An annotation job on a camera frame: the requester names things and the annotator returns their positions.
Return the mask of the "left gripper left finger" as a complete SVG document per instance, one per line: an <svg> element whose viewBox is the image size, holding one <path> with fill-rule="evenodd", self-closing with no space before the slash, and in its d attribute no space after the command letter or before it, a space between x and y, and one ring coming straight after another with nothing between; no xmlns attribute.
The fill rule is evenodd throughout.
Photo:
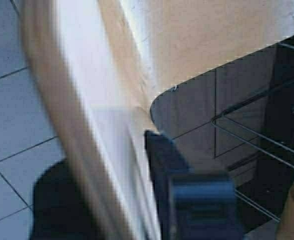
<svg viewBox="0 0 294 240"><path fill-rule="evenodd" d="M47 169L33 187L33 240L105 240L66 160Z"/></svg>

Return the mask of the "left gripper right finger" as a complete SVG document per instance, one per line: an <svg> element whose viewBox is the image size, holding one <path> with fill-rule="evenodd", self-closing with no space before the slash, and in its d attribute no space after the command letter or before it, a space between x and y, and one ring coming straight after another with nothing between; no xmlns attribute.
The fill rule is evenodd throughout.
<svg viewBox="0 0 294 240"><path fill-rule="evenodd" d="M163 240L242 240L231 179L192 169L173 141L151 130L145 150Z"/></svg>

